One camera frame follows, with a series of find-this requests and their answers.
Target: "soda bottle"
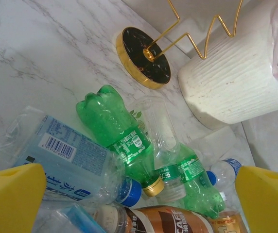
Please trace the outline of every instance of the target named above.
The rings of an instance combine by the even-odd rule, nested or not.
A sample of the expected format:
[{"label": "soda bottle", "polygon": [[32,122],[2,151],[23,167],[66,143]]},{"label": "soda bottle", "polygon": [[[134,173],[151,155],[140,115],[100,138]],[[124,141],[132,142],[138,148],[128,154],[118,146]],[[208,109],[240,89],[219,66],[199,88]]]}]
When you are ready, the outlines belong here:
[{"label": "soda bottle", "polygon": [[30,163],[44,168],[44,200],[133,206],[141,196],[140,184],[125,176],[117,155],[33,107],[25,108],[0,139],[0,170]]},{"label": "soda bottle", "polygon": [[195,152],[180,143],[177,164],[187,192],[183,199],[185,208],[210,218],[217,218],[219,212],[225,208],[225,203],[219,192],[211,185]]},{"label": "soda bottle", "polygon": [[154,146],[155,170],[165,183],[164,190],[157,195],[158,202],[168,203],[185,197],[186,191],[176,164],[180,144],[165,101],[160,97],[145,96],[132,103],[130,109],[133,109],[130,113]]},{"label": "soda bottle", "polygon": [[211,184],[219,191],[224,191],[234,184],[243,163],[232,158],[213,164],[207,171]]},{"label": "soda bottle", "polygon": [[140,182],[147,196],[163,190],[164,183],[154,171],[153,146],[112,86],[104,85],[97,94],[88,93],[77,103],[76,111],[96,141],[121,156],[126,174]]}]

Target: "white marble countertop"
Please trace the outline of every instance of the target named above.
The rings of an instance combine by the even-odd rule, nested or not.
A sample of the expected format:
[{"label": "white marble countertop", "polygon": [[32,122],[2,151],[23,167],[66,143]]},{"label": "white marble countertop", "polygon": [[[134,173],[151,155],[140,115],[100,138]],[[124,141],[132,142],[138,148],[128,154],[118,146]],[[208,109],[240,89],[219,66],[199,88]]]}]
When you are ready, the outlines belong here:
[{"label": "white marble countertop", "polygon": [[[115,87],[126,104],[144,95],[163,97],[185,144],[208,134],[180,92],[177,71],[189,58],[170,49],[170,83],[157,91],[145,88],[116,54],[116,36],[127,26],[158,35],[121,0],[0,0],[0,136],[27,105],[82,131],[75,105],[104,84]],[[241,124],[232,129],[245,138]],[[253,164],[248,145],[236,150]]]}]

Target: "clear plastic bottle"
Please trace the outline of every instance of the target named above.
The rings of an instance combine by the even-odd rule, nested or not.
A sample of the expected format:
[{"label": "clear plastic bottle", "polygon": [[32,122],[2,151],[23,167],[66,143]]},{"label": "clear plastic bottle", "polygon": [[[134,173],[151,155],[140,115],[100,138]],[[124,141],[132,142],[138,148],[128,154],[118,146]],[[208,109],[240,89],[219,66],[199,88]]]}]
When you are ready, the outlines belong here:
[{"label": "clear plastic bottle", "polygon": [[220,195],[226,203],[226,208],[219,213],[217,219],[209,220],[214,232],[248,233],[240,212],[226,199],[224,192],[220,192]]},{"label": "clear plastic bottle", "polygon": [[118,156],[30,106],[0,139],[0,170],[29,163],[44,168],[44,200],[133,206],[141,196],[140,184],[125,176]]},{"label": "clear plastic bottle", "polygon": [[167,205],[139,209],[105,205],[94,219],[107,233],[213,233],[202,215]]},{"label": "clear plastic bottle", "polygon": [[217,189],[211,185],[196,153],[183,144],[180,144],[180,147],[177,162],[181,181],[187,192],[183,199],[185,208],[210,218],[217,218],[219,212],[225,208],[222,197]]},{"label": "clear plastic bottle", "polygon": [[61,204],[60,208],[47,209],[41,219],[37,219],[33,233],[105,233],[92,215],[77,203]]},{"label": "clear plastic bottle", "polygon": [[76,112],[97,142],[124,160],[126,174],[140,182],[147,196],[154,197],[164,189],[154,171],[153,145],[112,86],[104,85],[97,93],[88,93],[76,104]]},{"label": "clear plastic bottle", "polygon": [[145,96],[132,103],[129,109],[154,146],[154,167],[165,184],[164,190],[157,195],[158,202],[168,203],[185,197],[176,164],[180,144],[165,101],[160,97]]},{"label": "clear plastic bottle", "polygon": [[219,191],[229,188],[237,177],[242,163],[236,159],[225,159],[216,162],[207,171],[211,184]]},{"label": "clear plastic bottle", "polygon": [[237,138],[229,126],[214,130],[210,134],[189,143],[204,167],[210,167],[227,153]]}]

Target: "barcode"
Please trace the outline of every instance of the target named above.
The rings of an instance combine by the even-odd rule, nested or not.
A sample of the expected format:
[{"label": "barcode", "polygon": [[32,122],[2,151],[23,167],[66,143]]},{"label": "barcode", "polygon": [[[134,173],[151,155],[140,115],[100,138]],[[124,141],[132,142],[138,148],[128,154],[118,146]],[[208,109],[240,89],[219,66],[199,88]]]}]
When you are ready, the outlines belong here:
[{"label": "barcode", "polygon": [[71,145],[51,136],[48,133],[45,133],[38,144],[39,147],[48,150],[51,153],[54,153],[68,161],[73,160],[73,155],[76,152],[76,148]]}]

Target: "green plastic bottle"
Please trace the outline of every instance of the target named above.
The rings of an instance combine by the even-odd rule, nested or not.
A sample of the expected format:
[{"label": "green plastic bottle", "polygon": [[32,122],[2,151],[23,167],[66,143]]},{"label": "green plastic bottle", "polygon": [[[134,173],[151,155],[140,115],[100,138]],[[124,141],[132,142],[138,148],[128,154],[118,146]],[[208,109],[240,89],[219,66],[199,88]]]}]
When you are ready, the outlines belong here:
[{"label": "green plastic bottle", "polygon": [[163,190],[164,183],[154,171],[153,146],[112,86],[104,85],[97,94],[88,93],[77,103],[76,111],[97,142],[121,156],[126,174],[140,182],[147,196]]},{"label": "green plastic bottle", "polygon": [[154,146],[155,171],[164,181],[164,190],[157,195],[159,204],[174,202],[186,196],[184,184],[176,158],[180,152],[180,143],[170,120],[164,99],[156,96],[144,96],[130,106],[130,113],[139,122],[139,127]]},{"label": "green plastic bottle", "polygon": [[210,218],[217,218],[225,208],[220,193],[215,189],[199,161],[196,153],[180,143],[180,154],[177,159],[181,181],[187,195],[183,198],[185,208],[199,212]]}]

